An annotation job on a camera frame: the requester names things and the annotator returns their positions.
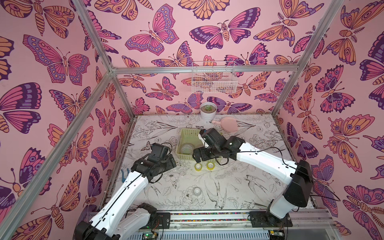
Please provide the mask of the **yellow small tape roll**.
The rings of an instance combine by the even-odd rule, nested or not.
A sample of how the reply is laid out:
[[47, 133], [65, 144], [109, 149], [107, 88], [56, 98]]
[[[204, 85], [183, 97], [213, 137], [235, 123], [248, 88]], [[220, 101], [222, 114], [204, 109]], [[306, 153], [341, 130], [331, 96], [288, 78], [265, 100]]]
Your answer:
[[212, 171], [215, 168], [215, 164], [213, 162], [208, 162], [206, 166], [209, 171]]
[[199, 171], [201, 171], [202, 170], [202, 164], [200, 164], [200, 163], [196, 163], [195, 164], [195, 170], [197, 171], [197, 172], [199, 172]]

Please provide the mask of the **pale green storage basket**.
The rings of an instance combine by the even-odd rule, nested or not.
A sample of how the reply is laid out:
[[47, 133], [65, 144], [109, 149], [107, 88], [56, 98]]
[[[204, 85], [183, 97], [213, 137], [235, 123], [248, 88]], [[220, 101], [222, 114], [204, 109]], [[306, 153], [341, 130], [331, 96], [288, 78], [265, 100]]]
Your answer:
[[206, 129], [181, 129], [179, 143], [177, 145], [176, 153], [180, 160], [195, 161], [193, 158], [194, 149], [200, 149], [202, 157], [201, 161], [208, 161], [214, 159], [214, 155], [209, 150], [205, 150], [209, 145], [204, 140], [199, 138], [200, 132], [206, 132]]

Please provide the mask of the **large transparent tape roll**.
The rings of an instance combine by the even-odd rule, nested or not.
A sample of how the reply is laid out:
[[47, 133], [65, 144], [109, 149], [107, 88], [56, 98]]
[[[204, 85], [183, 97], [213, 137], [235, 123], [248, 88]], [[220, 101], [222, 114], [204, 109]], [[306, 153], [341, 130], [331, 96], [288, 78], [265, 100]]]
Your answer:
[[192, 155], [195, 147], [190, 143], [185, 143], [181, 146], [180, 154], [182, 155]]

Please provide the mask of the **small clear tape roll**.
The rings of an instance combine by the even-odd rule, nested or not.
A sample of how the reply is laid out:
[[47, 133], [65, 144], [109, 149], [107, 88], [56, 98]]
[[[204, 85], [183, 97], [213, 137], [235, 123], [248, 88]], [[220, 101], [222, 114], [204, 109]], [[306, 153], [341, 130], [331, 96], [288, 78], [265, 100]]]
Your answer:
[[193, 188], [193, 194], [194, 194], [195, 196], [200, 196], [200, 195], [202, 194], [202, 189], [199, 188], [199, 187], [194, 187], [194, 188]]

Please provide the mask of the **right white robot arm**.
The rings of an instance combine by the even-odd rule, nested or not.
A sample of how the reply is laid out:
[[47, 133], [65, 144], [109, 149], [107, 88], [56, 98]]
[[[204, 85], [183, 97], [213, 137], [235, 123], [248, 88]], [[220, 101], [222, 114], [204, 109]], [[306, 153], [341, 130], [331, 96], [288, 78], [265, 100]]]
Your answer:
[[303, 209], [307, 206], [314, 184], [308, 162], [288, 161], [283, 156], [278, 158], [268, 153], [267, 149], [260, 150], [236, 136], [226, 139], [214, 128], [200, 130], [198, 138], [203, 146], [193, 151], [193, 159], [197, 163], [219, 157], [240, 161], [267, 172], [287, 185], [269, 204], [267, 215], [281, 220], [294, 208]]

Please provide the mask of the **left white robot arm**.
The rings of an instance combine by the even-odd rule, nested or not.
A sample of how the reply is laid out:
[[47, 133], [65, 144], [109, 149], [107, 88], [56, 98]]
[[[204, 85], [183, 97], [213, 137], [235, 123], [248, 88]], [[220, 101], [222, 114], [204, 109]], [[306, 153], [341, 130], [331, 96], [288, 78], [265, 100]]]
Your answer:
[[74, 232], [75, 240], [126, 240], [143, 227], [157, 227], [160, 218], [157, 209], [149, 204], [141, 204], [127, 214], [137, 196], [161, 178], [163, 173], [175, 168], [171, 144], [151, 145], [151, 152], [134, 162], [126, 180], [108, 203], [91, 220], [81, 221]]

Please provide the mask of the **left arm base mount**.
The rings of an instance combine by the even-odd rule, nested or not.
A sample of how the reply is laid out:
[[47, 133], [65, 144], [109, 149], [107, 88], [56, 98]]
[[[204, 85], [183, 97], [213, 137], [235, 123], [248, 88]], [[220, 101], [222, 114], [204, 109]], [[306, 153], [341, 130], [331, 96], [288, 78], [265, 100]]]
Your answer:
[[146, 225], [141, 227], [143, 230], [169, 229], [171, 224], [171, 213], [156, 213], [151, 214], [150, 219]]

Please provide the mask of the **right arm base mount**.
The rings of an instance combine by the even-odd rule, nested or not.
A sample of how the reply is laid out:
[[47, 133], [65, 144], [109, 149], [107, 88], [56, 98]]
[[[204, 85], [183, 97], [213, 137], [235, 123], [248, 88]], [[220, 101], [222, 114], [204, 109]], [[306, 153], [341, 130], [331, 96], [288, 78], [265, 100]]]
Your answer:
[[293, 223], [289, 214], [279, 219], [267, 211], [251, 211], [248, 215], [248, 221], [253, 228], [280, 228], [292, 227]]

